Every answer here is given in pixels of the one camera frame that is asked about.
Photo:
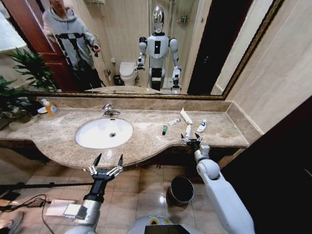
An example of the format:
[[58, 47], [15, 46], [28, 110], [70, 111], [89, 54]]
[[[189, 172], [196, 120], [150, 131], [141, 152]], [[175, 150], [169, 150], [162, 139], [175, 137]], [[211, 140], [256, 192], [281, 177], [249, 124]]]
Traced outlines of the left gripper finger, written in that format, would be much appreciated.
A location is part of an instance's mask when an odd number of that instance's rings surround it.
[[98, 166], [98, 163], [99, 163], [99, 161], [100, 161], [101, 156], [102, 156], [102, 153], [100, 153], [100, 154], [95, 158], [95, 160], [93, 161], [93, 164], [91, 164], [91, 165], [88, 166], [90, 175], [97, 175], [97, 174], [98, 174], [96, 167]]
[[109, 171], [109, 176], [118, 176], [123, 171], [122, 165], [123, 165], [123, 155], [120, 156], [117, 166]]

